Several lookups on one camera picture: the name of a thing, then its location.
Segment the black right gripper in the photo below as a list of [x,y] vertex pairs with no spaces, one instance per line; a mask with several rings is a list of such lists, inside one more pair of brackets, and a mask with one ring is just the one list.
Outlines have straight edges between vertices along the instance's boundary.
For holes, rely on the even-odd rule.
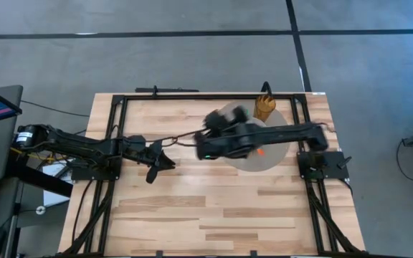
[[[246,123],[247,110],[239,105],[232,110],[232,123]],[[196,157],[199,160],[216,160],[218,158],[238,159],[239,151],[235,149],[232,136],[237,134],[236,125],[230,126],[228,119],[218,110],[205,117],[206,133],[194,134]]]

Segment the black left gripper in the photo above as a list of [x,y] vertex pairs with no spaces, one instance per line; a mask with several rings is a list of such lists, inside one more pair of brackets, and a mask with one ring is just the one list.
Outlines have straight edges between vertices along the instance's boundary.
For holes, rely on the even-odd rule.
[[146,174],[147,183],[153,183],[159,171],[176,168],[176,163],[163,154],[161,141],[153,142],[147,146],[146,139],[142,135],[134,135],[123,141],[122,157],[149,167]]

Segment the amber ribbed plastic cup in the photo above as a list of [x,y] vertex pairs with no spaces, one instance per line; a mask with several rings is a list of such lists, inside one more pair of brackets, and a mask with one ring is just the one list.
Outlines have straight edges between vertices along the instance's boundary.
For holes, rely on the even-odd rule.
[[276,108],[275,99],[269,95],[261,95],[255,100],[253,117],[265,122]]

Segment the round grey plate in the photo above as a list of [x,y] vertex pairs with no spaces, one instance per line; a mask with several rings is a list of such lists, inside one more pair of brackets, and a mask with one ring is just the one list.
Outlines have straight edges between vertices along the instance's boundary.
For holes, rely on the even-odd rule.
[[[282,113],[278,110],[274,110],[269,118],[262,122],[261,120],[254,118],[254,100],[237,100],[232,101],[222,107],[219,112],[225,115],[228,120],[233,119],[232,110],[237,106],[243,106],[247,110],[247,116],[249,120],[247,123],[252,123],[259,125],[261,127],[273,127],[278,125],[287,125],[286,119],[283,117]],[[231,159],[231,158],[220,158],[226,164],[233,166],[241,171],[247,172],[261,172],[266,171],[275,167],[279,164],[283,158],[286,156],[288,149],[290,147],[289,143],[278,143],[272,145],[263,145],[262,148],[265,152],[263,156],[257,153],[257,149],[253,150],[246,158]]]

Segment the black clamp bar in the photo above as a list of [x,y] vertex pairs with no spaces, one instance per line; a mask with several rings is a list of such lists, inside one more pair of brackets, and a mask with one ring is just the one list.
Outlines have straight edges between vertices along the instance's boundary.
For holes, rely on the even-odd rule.
[[153,87],[137,87],[135,89],[136,93],[151,93],[151,94],[158,94],[159,92],[199,92],[199,90],[195,89],[184,89],[181,87],[177,88],[163,88],[154,85]]

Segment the white paper sheet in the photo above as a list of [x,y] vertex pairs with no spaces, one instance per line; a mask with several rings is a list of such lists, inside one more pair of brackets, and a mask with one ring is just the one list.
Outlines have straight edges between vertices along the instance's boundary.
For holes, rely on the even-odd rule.
[[[72,185],[71,173],[67,171],[66,163],[59,162],[59,163],[54,163],[49,166],[44,166],[42,168],[42,172],[46,175],[54,176],[54,177],[59,175],[59,179]],[[43,204],[47,207],[53,206],[56,204],[61,204],[69,200],[70,200],[69,197],[62,196],[57,193],[53,193],[51,191],[43,190]]]

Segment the black stand beam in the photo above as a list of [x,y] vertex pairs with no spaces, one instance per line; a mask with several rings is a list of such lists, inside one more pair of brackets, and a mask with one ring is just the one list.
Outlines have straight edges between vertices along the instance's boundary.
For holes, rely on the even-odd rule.
[[9,159],[6,165],[6,174],[54,194],[71,197],[71,183],[30,168],[22,162]]

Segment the black aluminium table frame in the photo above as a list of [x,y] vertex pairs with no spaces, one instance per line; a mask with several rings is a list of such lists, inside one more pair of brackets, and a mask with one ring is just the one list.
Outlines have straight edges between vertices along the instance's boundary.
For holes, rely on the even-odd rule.
[[113,96],[95,96],[87,136],[101,139],[108,127],[149,140],[179,135],[182,145],[165,152],[176,162],[146,183],[147,169],[125,161],[116,181],[104,253],[116,256],[260,256],[316,254],[305,182],[299,175],[297,143],[276,167],[241,171],[221,160],[200,161],[191,132],[204,117],[233,101],[227,93],[132,94],[125,115],[110,116]]

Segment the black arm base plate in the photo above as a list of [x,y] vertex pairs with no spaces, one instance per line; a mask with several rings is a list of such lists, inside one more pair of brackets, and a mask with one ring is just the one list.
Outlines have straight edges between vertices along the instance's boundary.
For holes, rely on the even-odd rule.
[[72,169],[71,179],[73,181],[114,181],[120,178],[122,166],[121,158],[109,160],[104,166],[98,166],[75,159],[70,164]]
[[297,154],[300,177],[304,179],[347,179],[349,178],[347,163],[350,160],[350,156],[346,158],[340,151]]

